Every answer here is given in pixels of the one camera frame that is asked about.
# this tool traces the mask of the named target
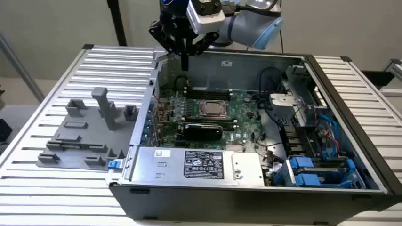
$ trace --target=white wall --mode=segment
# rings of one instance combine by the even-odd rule
[[[116,45],[106,0],[0,0],[0,31],[42,79],[62,76],[86,43]],[[2,53],[0,77],[18,77]]]
[[[120,0],[130,45],[156,45],[159,0]],[[349,56],[380,70],[402,58],[401,0],[283,0],[285,50]],[[116,45],[106,0],[0,0],[0,30],[35,78],[58,79],[84,43]],[[269,51],[281,51],[275,40]],[[18,76],[0,54],[0,77]]]

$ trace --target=gray 3d-printed holder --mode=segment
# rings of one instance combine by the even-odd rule
[[[116,109],[106,95],[106,88],[94,89],[99,107],[71,99],[68,115],[38,157],[39,167],[107,170],[108,161],[126,157],[138,109],[135,105]]]

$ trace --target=white sticker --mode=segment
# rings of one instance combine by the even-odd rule
[[[231,67],[233,66],[233,61],[227,60],[227,61],[222,61],[222,67]]]
[[[170,150],[155,150],[155,157],[170,158]]]

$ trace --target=red cable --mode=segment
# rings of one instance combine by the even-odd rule
[[[335,140],[335,138],[333,136],[330,136],[330,135],[327,135],[327,138],[330,138],[334,141],[334,143],[337,145],[337,153],[339,154],[339,143],[338,143],[338,140]]]

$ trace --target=warning label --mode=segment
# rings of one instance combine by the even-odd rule
[[[185,177],[225,179],[222,152],[186,151]]]

